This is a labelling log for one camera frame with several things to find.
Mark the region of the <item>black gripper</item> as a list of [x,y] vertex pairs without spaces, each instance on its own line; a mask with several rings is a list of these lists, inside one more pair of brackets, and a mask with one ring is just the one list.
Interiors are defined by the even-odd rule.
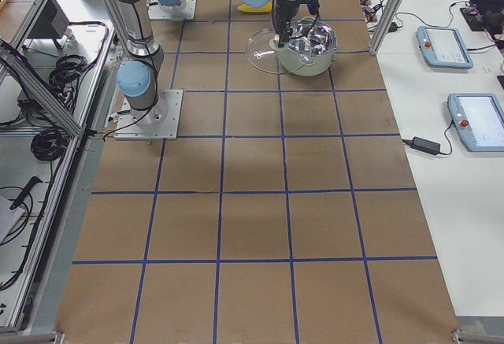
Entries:
[[275,30],[273,40],[285,47],[290,40],[291,21],[298,14],[298,3],[276,3],[273,7],[272,25]]

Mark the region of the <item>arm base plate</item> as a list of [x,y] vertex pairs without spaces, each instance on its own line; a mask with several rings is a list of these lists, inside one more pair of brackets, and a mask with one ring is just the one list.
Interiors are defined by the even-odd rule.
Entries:
[[152,21],[183,21],[195,18],[197,0],[150,0],[149,18]]
[[131,110],[129,102],[123,98],[122,108],[129,113],[120,115],[118,130],[113,133],[117,140],[159,140],[177,139],[183,90],[163,90],[158,94],[155,107],[142,119],[140,111]]

